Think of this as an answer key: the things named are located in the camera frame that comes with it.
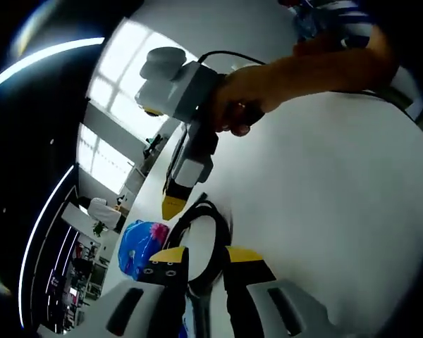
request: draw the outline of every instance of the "person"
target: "person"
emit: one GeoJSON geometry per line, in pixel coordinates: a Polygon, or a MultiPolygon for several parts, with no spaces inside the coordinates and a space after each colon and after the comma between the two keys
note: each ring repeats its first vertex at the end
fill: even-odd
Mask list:
{"type": "Polygon", "coordinates": [[[87,197],[79,197],[78,204],[87,210],[89,216],[105,224],[109,229],[120,233],[125,222],[125,216],[116,208],[107,206],[106,199],[98,197],[88,199],[87,197]]]}
{"type": "MultiPolygon", "coordinates": [[[[348,14],[355,10],[355,4],[350,1],[333,1],[331,5],[333,10],[327,12],[338,9],[339,12],[347,10],[345,14],[348,14]]],[[[331,15],[331,18],[348,21],[351,17],[331,15]]],[[[361,26],[368,25],[366,16],[358,13],[354,18],[361,26]]],[[[347,26],[355,25],[352,20],[347,26]]],[[[228,75],[210,104],[216,131],[230,130],[237,136],[246,135],[250,126],[237,122],[242,120],[246,103],[256,102],[264,113],[269,113],[299,96],[329,91],[356,92],[389,85],[398,69],[398,59],[381,29],[377,25],[369,26],[371,34],[364,42],[360,32],[346,30],[342,34],[344,27],[337,29],[335,25],[327,25],[329,31],[318,30],[312,39],[298,42],[292,56],[266,65],[244,67],[228,75]],[[228,111],[229,103],[239,104],[232,105],[235,108],[228,111]]]]}

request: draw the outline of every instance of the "ceiling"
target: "ceiling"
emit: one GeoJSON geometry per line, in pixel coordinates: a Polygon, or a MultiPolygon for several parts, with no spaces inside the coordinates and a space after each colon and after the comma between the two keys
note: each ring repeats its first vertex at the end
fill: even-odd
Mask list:
{"type": "MultiPolygon", "coordinates": [[[[33,19],[22,47],[12,44],[17,31],[41,1],[0,1],[0,72],[35,51],[62,42],[104,37],[102,45],[50,56],[0,85],[0,281],[11,295],[0,297],[0,318],[10,332],[22,331],[18,316],[19,274],[36,219],[66,171],[75,164],[79,123],[84,118],[85,92],[100,54],[114,28],[142,1],[48,1],[50,11],[33,19]]],[[[23,320],[30,322],[30,286],[45,234],[73,186],[74,167],[41,217],[25,263],[23,320]]],[[[50,236],[39,260],[41,278],[62,247],[63,236],[50,236]]]]}

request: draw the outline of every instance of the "white surface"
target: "white surface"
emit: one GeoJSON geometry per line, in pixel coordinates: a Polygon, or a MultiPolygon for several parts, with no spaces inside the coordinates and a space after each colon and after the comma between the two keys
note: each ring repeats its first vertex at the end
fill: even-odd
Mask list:
{"type": "Polygon", "coordinates": [[[416,99],[412,102],[410,106],[406,109],[407,114],[416,121],[420,114],[423,111],[423,100],[422,99],[416,99]]]}
{"type": "Polygon", "coordinates": [[[99,197],[94,197],[91,200],[87,213],[91,218],[99,220],[109,229],[114,229],[121,217],[121,212],[113,206],[107,206],[106,200],[99,197]]]}
{"type": "Polygon", "coordinates": [[[414,78],[404,67],[399,67],[395,77],[392,79],[391,86],[395,87],[412,100],[421,97],[414,78]]]}
{"type": "MultiPolygon", "coordinates": [[[[162,222],[161,189],[178,137],[176,130],[126,224],[162,222]]],[[[261,119],[246,137],[221,134],[213,160],[190,203],[205,191],[224,214],[231,206],[233,244],[258,251],[277,278],[315,296],[342,328],[375,332],[385,323],[423,257],[418,127],[371,98],[306,96],[261,119]]],[[[177,219],[164,223],[172,227],[177,219]]],[[[207,264],[213,238],[211,220],[195,222],[187,240],[190,277],[207,264]]],[[[104,293],[126,278],[117,248],[104,293]]],[[[232,336],[222,281],[211,318],[213,337],[232,336]]]]}
{"type": "Polygon", "coordinates": [[[69,289],[69,292],[71,293],[71,294],[73,294],[73,296],[75,297],[75,296],[77,296],[77,290],[76,289],[73,289],[73,288],[70,288],[69,289]]]}
{"type": "Polygon", "coordinates": [[[114,231],[107,231],[101,234],[103,237],[103,243],[99,248],[99,257],[105,258],[108,262],[111,260],[113,256],[114,248],[116,247],[116,243],[119,238],[119,234],[114,231]]]}
{"type": "MultiPolygon", "coordinates": [[[[130,173],[129,176],[131,176],[132,174],[137,174],[138,176],[141,177],[141,175],[139,175],[137,173],[137,171],[133,168],[132,172],[130,173]]],[[[121,202],[121,206],[124,207],[127,210],[130,210],[132,208],[133,202],[135,202],[136,199],[136,194],[140,191],[141,185],[142,183],[144,183],[144,181],[142,181],[142,183],[140,184],[139,187],[137,187],[137,190],[135,190],[134,192],[130,191],[129,188],[127,187],[128,184],[128,179],[125,182],[125,185],[123,186],[121,193],[120,193],[120,197],[123,196],[123,200],[121,202]]]]}
{"type": "Polygon", "coordinates": [[[95,242],[102,244],[104,241],[103,236],[98,237],[94,234],[93,226],[96,220],[83,213],[79,208],[69,203],[64,209],[61,216],[71,227],[78,230],[80,233],[92,238],[95,242]]]}
{"type": "Polygon", "coordinates": [[[193,188],[203,169],[204,165],[201,163],[185,160],[174,181],[182,187],[193,188]]]}

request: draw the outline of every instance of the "black wire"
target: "black wire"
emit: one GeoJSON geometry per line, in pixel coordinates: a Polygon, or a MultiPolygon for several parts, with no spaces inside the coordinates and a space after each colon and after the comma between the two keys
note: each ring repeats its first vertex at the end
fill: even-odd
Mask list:
{"type": "MultiPolygon", "coordinates": [[[[251,58],[250,56],[246,56],[245,54],[241,54],[241,53],[236,53],[234,51],[210,51],[208,53],[205,53],[204,55],[202,55],[197,62],[198,63],[203,63],[205,61],[206,58],[208,58],[211,55],[214,54],[228,54],[228,55],[233,55],[233,56],[238,56],[240,58],[245,58],[246,60],[258,63],[260,65],[266,65],[265,62],[262,62],[260,60],[257,60],[256,58],[251,58]]],[[[406,115],[413,123],[415,123],[415,121],[409,116],[409,114],[407,114],[407,111],[405,110],[405,108],[403,108],[402,106],[400,106],[399,104],[397,104],[394,101],[391,101],[390,99],[379,95],[377,93],[373,93],[373,92],[366,92],[366,91],[358,91],[358,92],[347,92],[344,90],[333,90],[333,93],[340,93],[340,94],[357,94],[357,95],[365,95],[365,96],[371,96],[371,97],[375,97],[377,99],[380,99],[388,104],[392,104],[394,105],[397,109],[399,109],[404,115],[406,115]]]]}
{"type": "Polygon", "coordinates": [[[231,234],[226,219],[219,213],[216,206],[206,200],[207,195],[201,197],[183,214],[177,224],[171,230],[163,249],[170,249],[180,245],[180,241],[191,223],[199,217],[209,216],[213,218],[216,231],[213,251],[206,268],[195,279],[188,282],[192,292],[199,296],[206,294],[214,280],[219,276],[223,268],[223,250],[225,246],[231,245],[231,234]]]}
{"type": "Polygon", "coordinates": [[[206,58],[208,58],[211,55],[214,54],[228,54],[228,55],[233,55],[233,56],[239,56],[241,58],[245,58],[246,60],[258,63],[260,65],[265,65],[265,62],[261,62],[260,60],[257,60],[256,58],[251,58],[250,56],[246,56],[245,54],[241,54],[241,53],[236,53],[234,51],[209,51],[208,53],[205,53],[204,55],[202,55],[197,62],[198,63],[202,63],[205,61],[206,58]]]}

